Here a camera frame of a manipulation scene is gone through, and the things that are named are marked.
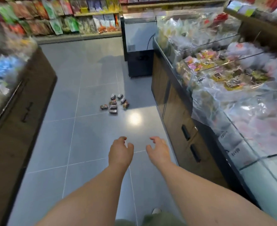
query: cabinet door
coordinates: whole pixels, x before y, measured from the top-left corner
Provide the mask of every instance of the cabinet door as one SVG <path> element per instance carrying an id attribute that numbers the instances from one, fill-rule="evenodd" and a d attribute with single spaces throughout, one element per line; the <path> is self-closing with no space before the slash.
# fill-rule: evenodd
<path id="1" fill-rule="evenodd" d="M 186 166 L 188 171 L 218 185 L 227 187 L 223 175 L 199 133 L 196 133 L 195 137 L 191 140 L 186 152 L 188 154 Z"/>
<path id="2" fill-rule="evenodd" d="M 197 130 L 175 88 L 171 86 L 163 117 L 179 166 L 186 168 L 186 148 Z"/>
<path id="3" fill-rule="evenodd" d="M 168 82 L 169 78 L 167 76 L 167 73 L 161 66 L 160 59 L 156 56 L 156 54 L 154 54 L 151 88 L 154 94 L 154 98 L 159 107 L 161 117 L 163 115 L 163 110 L 165 107 L 165 94 Z"/>

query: forearm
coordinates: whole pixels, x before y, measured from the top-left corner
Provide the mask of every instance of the forearm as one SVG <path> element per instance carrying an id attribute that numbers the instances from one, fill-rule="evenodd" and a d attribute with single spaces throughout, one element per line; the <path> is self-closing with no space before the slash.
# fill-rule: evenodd
<path id="1" fill-rule="evenodd" d="M 159 168 L 187 225 L 277 225 L 240 195 L 173 163 Z"/>
<path id="2" fill-rule="evenodd" d="M 38 225 L 114 225 L 126 170 L 108 166 L 61 200 Z"/>

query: shelf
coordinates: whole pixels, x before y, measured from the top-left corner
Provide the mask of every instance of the shelf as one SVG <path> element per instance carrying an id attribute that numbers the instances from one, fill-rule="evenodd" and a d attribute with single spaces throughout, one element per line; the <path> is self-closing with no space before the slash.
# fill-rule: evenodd
<path id="1" fill-rule="evenodd" d="M 227 0 L 163 0 L 153 2 L 136 2 L 136 3 L 121 3 L 122 6 L 131 8 L 147 8 L 147 7 L 160 7 L 166 5 L 188 5 L 188 4 L 205 4 L 205 3 L 223 3 Z"/>
<path id="2" fill-rule="evenodd" d="M 108 12 L 92 12 L 92 13 L 75 13 L 74 16 L 93 16 L 103 14 L 117 14 L 119 11 L 108 11 Z"/>
<path id="3" fill-rule="evenodd" d="M 42 44 L 71 42 L 71 41 L 78 41 L 78 40 L 99 39 L 99 38 L 108 38 L 108 37 L 117 37 L 117 36 L 121 36 L 121 31 L 106 32 L 102 34 L 89 34 L 89 35 L 81 35 L 81 34 L 47 35 L 47 36 L 34 37 L 34 39 L 37 41 L 39 45 L 42 45 Z"/>
<path id="4" fill-rule="evenodd" d="M 272 22 L 262 21 L 260 19 L 254 18 L 254 17 L 248 17 L 245 15 L 239 14 L 234 10 L 230 10 L 228 8 L 225 8 L 224 12 L 229 15 L 232 15 L 233 17 L 235 17 L 243 22 L 257 26 L 258 28 L 261 28 L 261 30 L 277 37 L 277 26 L 273 25 Z"/>

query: finger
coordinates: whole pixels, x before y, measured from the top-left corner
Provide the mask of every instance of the finger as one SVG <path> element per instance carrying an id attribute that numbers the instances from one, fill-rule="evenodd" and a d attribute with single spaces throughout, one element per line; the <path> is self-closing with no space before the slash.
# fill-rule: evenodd
<path id="1" fill-rule="evenodd" d="M 146 152 L 147 152 L 148 155 L 152 152 L 152 150 L 153 149 L 152 149 L 150 144 L 146 146 Z"/>
<path id="2" fill-rule="evenodd" d="M 119 137 L 119 138 L 118 138 L 118 141 L 119 141 L 119 142 L 124 142 L 126 139 L 127 139 L 127 137 Z"/>
<path id="3" fill-rule="evenodd" d="M 134 151 L 134 145 L 132 143 L 128 143 L 128 149 Z"/>
<path id="4" fill-rule="evenodd" d="M 159 137 L 150 137 L 150 140 L 153 140 L 153 143 L 159 143 L 161 139 Z"/>

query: shoe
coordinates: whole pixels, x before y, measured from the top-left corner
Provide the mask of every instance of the shoe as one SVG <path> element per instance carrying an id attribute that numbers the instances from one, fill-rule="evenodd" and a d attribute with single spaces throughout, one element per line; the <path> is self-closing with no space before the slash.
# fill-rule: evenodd
<path id="1" fill-rule="evenodd" d="M 158 213 L 161 213 L 161 209 L 159 208 L 153 209 L 152 214 L 158 214 Z"/>

